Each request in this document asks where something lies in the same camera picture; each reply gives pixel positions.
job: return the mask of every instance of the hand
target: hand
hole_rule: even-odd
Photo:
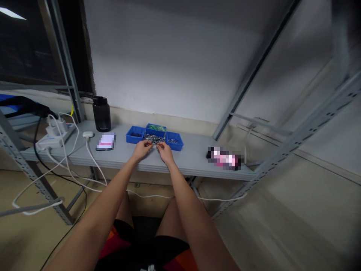
[[[159,142],[157,144],[157,150],[161,155],[162,160],[167,166],[175,163],[173,159],[172,149],[165,142]]]
[[[153,148],[153,143],[149,140],[140,141],[135,146],[132,157],[135,158],[137,161],[140,161],[151,148]]]

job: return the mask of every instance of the blue plastic bin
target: blue plastic bin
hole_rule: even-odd
[[[178,143],[169,142],[168,139],[174,139]],[[181,151],[184,146],[181,135],[174,132],[166,132],[165,133],[165,143],[170,146],[170,148],[174,151]]]
[[[132,126],[126,134],[127,142],[137,144],[139,141],[142,141],[145,131],[146,129],[143,127]]]
[[[147,128],[148,125],[146,126],[146,134],[153,134],[155,136],[159,136],[159,137],[163,137],[163,138],[165,137],[165,132]]]

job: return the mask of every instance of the bottle cap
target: bottle cap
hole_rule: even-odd
[[[106,104],[108,104],[108,100],[106,98],[104,98],[103,96],[94,96],[93,103],[95,105],[106,105]]]

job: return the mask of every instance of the smartphone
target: smartphone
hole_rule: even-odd
[[[96,147],[96,150],[111,151],[114,150],[114,144],[115,144],[115,133],[113,132],[103,133]]]

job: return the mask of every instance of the black shorts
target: black shorts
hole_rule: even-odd
[[[198,270],[189,245],[178,238],[156,236],[138,243],[134,229],[115,220],[95,270]]]

